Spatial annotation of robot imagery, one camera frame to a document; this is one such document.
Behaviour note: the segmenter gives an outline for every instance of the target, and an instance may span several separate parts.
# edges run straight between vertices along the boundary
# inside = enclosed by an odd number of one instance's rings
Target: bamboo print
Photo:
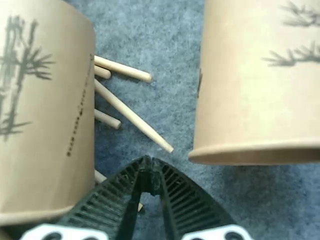
[[[40,47],[34,49],[37,26],[37,21],[33,20],[25,41],[23,34],[25,21],[19,16],[9,17],[7,20],[3,56],[0,57],[0,135],[4,136],[4,141],[7,141],[11,134],[22,133],[16,128],[31,123],[30,121],[16,123],[19,99],[26,75],[51,80],[51,74],[46,71],[49,65],[54,63],[49,60],[51,54],[40,57],[42,49]]]
[[[283,24],[290,27],[320,27],[320,12],[312,8],[307,9],[305,5],[297,7],[291,1],[287,6],[281,6],[282,10],[288,11],[293,16]],[[313,41],[310,47],[302,45],[300,48],[287,49],[287,56],[282,56],[275,51],[270,51],[271,57],[263,57],[269,67],[293,67],[298,63],[320,63],[320,45]]]

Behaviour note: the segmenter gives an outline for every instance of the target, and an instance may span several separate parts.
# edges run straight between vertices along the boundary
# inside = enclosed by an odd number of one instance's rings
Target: beige paper cup
[[[320,160],[318,3],[206,1],[190,161]]]
[[[0,2],[0,226],[63,214],[93,186],[94,54],[67,3]]]

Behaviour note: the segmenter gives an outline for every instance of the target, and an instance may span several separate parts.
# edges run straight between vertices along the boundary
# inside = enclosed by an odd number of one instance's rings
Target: wooden dowel
[[[95,180],[96,183],[100,184],[100,183],[104,182],[106,179],[107,178],[103,174],[101,174],[97,170],[94,170],[94,180]],[[143,207],[143,205],[139,202],[138,212],[140,212],[142,207]]]
[[[107,180],[107,178],[99,171],[94,170],[94,180],[96,183],[100,184],[100,183],[104,182],[105,180]]]
[[[115,71],[147,83],[151,82],[152,80],[152,75],[150,73],[114,61],[110,61],[100,56],[94,56],[94,64],[105,69],[109,69],[110,71]]]
[[[113,127],[114,129],[119,129],[121,125],[121,122],[118,119],[109,116],[108,114],[105,114],[97,109],[94,110],[94,118],[99,120],[100,122],[107,124],[108,126]]]
[[[151,126],[149,126],[144,120],[142,120],[136,113],[134,113],[127,105],[125,105],[119,98],[117,98],[112,92],[105,88],[96,79],[94,80],[95,91],[100,94],[109,104],[117,109],[122,115],[124,115],[131,123],[133,123],[141,132],[147,135],[155,143],[160,145],[164,150],[172,153],[174,148],[166,142]]]
[[[94,75],[97,75],[104,79],[109,79],[111,77],[111,72],[108,69],[94,65]]]

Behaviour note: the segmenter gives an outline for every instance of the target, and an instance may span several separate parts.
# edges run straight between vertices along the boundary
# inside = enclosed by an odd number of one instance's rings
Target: blue carpet
[[[205,166],[192,149],[202,0],[68,0],[92,22],[96,54],[150,72],[151,84],[113,74],[102,83],[154,127],[168,154],[100,96],[95,107],[122,121],[95,127],[95,166],[109,176],[142,155],[158,157],[212,195],[257,240],[320,239],[320,165]],[[160,201],[143,194],[133,239],[164,240]]]

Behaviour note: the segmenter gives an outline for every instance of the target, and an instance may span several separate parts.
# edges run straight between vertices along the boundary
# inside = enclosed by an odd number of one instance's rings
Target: screw hole
[[[58,232],[49,233],[47,236],[42,238],[42,240],[61,240],[61,239],[62,239],[62,236]]]
[[[228,232],[225,236],[224,236],[225,240],[244,240],[244,238],[236,233],[236,232]]]

